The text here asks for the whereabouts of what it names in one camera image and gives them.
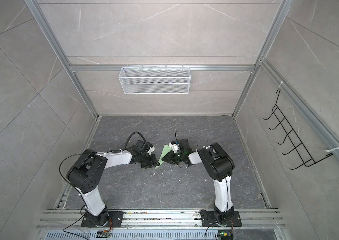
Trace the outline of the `light green paper sheet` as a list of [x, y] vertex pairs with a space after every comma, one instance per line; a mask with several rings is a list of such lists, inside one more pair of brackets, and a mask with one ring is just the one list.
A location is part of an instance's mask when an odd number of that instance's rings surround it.
[[159, 165], [155, 167], [156, 169], [164, 163], [162, 159], [171, 151], [172, 151], [172, 148], [169, 145], [164, 145], [159, 161], [158, 161]]

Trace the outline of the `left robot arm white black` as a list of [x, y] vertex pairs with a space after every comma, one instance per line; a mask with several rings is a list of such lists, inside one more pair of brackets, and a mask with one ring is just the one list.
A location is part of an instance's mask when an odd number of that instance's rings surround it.
[[103, 153], [87, 149], [79, 156], [68, 171], [67, 180], [85, 203], [83, 227], [103, 227], [110, 223], [111, 216], [98, 190], [104, 170], [134, 163], [146, 169], [156, 167], [159, 163], [153, 151], [151, 143], [139, 140], [123, 150]]

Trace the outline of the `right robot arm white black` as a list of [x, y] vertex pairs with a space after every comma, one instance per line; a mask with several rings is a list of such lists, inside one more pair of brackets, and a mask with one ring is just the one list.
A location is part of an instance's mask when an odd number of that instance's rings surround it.
[[231, 176], [235, 168], [233, 159], [219, 143], [192, 151], [187, 139], [173, 141], [169, 145], [169, 152], [164, 153], [160, 160], [172, 165], [203, 164], [208, 175], [213, 179], [215, 202], [214, 211], [200, 211], [203, 219], [208, 220], [207, 226], [213, 224], [225, 225], [234, 217], [235, 209], [231, 200]]

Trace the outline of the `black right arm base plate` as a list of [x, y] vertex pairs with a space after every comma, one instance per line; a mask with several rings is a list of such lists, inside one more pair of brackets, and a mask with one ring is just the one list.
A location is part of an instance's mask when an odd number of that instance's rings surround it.
[[238, 211], [228, 210], [221, 213], [215, 211], [200, 211], [203, 227], [242, 227], [241, 217]]

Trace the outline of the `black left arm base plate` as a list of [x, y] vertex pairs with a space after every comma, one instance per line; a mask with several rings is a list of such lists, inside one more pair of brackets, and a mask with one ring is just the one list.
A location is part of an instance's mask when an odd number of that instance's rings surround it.
[[87, 228], [120, 228], [124, 212], [122, 211], [103, 211], [98, 216], [94, 216], [89, 212], [84, 214], [81, 227]]

